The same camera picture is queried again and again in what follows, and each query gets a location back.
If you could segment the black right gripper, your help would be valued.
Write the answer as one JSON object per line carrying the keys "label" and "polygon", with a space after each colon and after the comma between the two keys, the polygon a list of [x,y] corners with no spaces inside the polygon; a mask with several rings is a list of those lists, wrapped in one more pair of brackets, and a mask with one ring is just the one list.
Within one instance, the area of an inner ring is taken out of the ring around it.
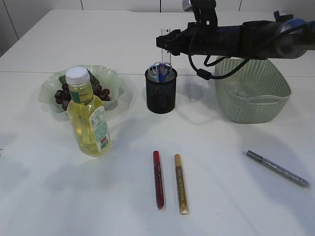
{"label": "black right gripper", "polygon": [[213,46],[218,26],[189,22],[185,30],[175,29],[156,38],[156,46],[169,51],[172,55],[214,55]]}

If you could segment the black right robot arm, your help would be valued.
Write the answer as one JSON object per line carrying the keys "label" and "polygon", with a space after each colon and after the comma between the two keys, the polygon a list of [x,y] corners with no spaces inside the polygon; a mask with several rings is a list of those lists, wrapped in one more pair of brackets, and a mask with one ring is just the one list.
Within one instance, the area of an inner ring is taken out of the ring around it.
{"label": "black right robot arm", "polygon": [[275,21],[249,21],[238,26],[191,22],[156,38],[156,46],[180,54],[245,59],[296,59],[315,48],[315,23],[277,16]]}

